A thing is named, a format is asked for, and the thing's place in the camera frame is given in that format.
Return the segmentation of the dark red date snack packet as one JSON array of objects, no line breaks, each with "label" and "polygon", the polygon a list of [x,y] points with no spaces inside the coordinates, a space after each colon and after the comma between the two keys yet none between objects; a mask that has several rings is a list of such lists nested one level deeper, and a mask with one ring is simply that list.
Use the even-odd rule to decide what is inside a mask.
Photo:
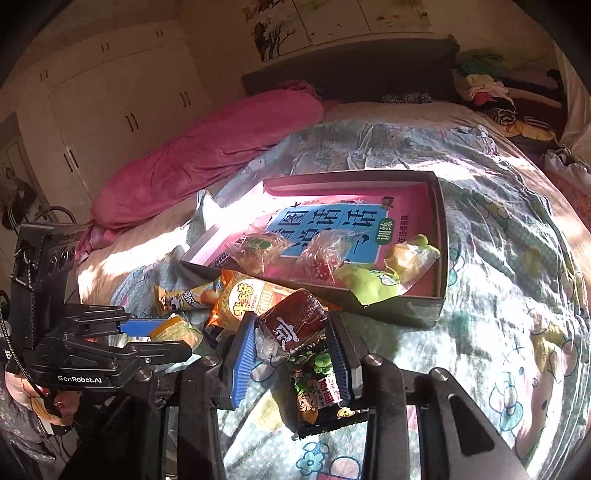
[{"label": "dark red date snack packet", "polygon": [[259,316],[259,327],[280,347],[293,354],[325,328],[329,309],[306,289],[298,289]]}]

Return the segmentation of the orange rice cracker snack bag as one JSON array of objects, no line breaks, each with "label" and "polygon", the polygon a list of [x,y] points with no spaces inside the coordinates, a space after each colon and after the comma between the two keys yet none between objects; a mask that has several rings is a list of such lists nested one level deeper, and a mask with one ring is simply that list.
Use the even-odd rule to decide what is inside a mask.
[{"label": "orange rice cracker snack bag", "polygon": [[204,332],[236,332],[243,315],[261,315],[294,293],[294,289],[252,277],[235,270],[221,271],[222,292],[211,309]]}]

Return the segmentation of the yellow cartoon snack packet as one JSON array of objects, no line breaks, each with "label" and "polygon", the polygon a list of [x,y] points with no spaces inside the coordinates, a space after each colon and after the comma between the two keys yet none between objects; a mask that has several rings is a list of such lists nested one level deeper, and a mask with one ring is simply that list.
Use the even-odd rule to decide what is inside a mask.
[{"label": "yellow cartoon snack packet", "polygon": [[154,286],[154,306],[159,315],[211,308],[221,298],[222,291],[221,279],[176,291]]}]

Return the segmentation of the yellow-green cake packet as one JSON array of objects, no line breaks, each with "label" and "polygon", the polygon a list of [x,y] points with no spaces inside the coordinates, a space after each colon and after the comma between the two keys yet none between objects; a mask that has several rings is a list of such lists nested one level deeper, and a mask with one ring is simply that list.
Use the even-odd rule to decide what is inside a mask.
[{"label": "yellow-green cake packet", "polygon": [[153,342],[184,341],[192,350],[195,350],[204,335],[194,328],[182,316],[172,314],[149,334]]}]

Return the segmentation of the black green pea snack packet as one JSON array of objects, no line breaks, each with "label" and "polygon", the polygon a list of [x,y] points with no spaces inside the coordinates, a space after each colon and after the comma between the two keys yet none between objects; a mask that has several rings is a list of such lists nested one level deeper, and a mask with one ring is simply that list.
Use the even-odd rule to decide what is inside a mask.
[{"label": "black green pea snack packet", "polygon": [[353,409],[342,400],[325,334],[291,354],[287,371],[294,387],[298,439],[367,421],[367,409]]}]

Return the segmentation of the clear red candy packet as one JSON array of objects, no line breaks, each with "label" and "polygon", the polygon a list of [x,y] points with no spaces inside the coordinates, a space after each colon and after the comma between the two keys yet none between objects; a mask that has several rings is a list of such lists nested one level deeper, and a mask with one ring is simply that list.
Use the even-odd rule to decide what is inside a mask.
[{"label": "clear red candy packet", "polygon": [[362,233],[342,229],[318,232],[295,265],[308,282],[334,284],[335,271],[346,262],[349,250],[362,236]]}]

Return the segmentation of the clear brown pastry packet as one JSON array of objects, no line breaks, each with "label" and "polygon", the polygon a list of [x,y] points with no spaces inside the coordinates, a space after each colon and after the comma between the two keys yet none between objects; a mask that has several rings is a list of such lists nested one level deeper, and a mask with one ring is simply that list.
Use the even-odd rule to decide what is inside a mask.
[{"label": "clear brown pastry packet", "polygon": [[266,273],[266,269],[290,246],[290,240],[279,233],[252,232],[228,243],[226,253],[243,272],[257,276]]}]

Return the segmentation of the green yellow snack packet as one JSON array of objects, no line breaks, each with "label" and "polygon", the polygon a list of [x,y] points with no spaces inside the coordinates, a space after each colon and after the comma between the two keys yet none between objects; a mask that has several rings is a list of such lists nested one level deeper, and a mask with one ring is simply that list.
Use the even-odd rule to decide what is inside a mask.
[{"label": "green yellow snack packet", "polygon": [[440,250],[418,234],[391,247],[380,268],[345,263],[335,270],[335,279],[367,307],[408,292],[440,258]]}]

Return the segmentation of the dark cardboard box tray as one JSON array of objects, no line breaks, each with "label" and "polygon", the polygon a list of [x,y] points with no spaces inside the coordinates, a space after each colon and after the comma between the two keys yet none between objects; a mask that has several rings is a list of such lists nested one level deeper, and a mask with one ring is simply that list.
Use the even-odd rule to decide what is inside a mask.
[{"label": "dark cardboard box tray", "polygon": [[[352,235],[346,262],[384,268],[384,258],[399,243],[419,234],[441,256],[405,293],[365,306],[342,282],[305,279],[297,269],[318,232]],[[358,170],[266,179],[222,211],[221,217],[185,253],[181,263],[201,278],[214,280],[237,266],[225,250],[250,232],[276,232],[290,241],[264,279],[312,294],[389,324],[432,328],[447,293],[448,232],[439,179],[430,171]]]}]

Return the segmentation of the pink quilt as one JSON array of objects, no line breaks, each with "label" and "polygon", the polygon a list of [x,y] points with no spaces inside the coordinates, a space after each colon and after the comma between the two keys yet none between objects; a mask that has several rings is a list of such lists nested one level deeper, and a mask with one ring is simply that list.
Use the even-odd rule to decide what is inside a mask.
[{"label": "pink quilt", "polygon": [[76,260],[124,231],[228,177],[291,133],[324,117],[322,98],[304,81],[242,98],[197,120],[150,154],[127,163],[100,191]]}]

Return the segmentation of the cream wardrobe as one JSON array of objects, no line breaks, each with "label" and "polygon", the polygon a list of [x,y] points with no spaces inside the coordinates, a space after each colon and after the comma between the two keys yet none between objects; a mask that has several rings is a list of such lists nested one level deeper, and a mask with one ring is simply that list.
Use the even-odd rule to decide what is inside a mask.
[{"label": "cream wardrobe", "polygon": [[209,107],[176,20],[92,36],[12,75],[1,89],[1,114],[16,116],[43,195],[80,223],[119,169]]}]

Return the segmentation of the pink floral cloth bag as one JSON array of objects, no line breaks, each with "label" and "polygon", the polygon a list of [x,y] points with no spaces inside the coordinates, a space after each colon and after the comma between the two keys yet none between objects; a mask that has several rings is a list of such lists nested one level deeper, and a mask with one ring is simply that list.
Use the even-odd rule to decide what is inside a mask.
[{"label": "pink floral cloth bag", "polygon": [[590,166],[568,147],[548,150],[543,170],[590,228]]}]

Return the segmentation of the dark headboard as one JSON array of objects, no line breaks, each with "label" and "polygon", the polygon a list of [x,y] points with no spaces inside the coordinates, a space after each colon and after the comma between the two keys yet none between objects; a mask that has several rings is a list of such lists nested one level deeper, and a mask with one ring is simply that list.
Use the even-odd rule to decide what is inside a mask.
[{"label": "dark headboard", "polygon": [[325,101],[378,102],[387,95],[427,93],[433,100],[461,100],[453,76],[459,45],[446,39],[366,40],[283,59],[242,76],[246,95],[304,81]]}]

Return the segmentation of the pile of folded clothes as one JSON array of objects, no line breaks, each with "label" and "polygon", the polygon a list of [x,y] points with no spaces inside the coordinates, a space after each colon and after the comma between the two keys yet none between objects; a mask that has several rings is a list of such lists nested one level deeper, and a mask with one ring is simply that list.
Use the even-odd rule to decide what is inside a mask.
[{"label": "pile of folded clothes", "polygon": [[465,52],[453,72],[463,102],[508,138],[545,143],[560,139],[567,121],[566,92],[557,69],[528,61],[508,65],[492,51]]}]

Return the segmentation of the cream curtain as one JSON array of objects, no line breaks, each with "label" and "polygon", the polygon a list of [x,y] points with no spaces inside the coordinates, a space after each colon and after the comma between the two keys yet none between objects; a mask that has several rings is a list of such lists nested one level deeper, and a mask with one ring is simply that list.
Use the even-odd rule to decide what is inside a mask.
[{"label": "cream curtain", "polygon": [[567,123],[561,142],[584,163],[591,160],[591,98],[575,68],[557,43],[554,43],[557,64],[567,100]]}]

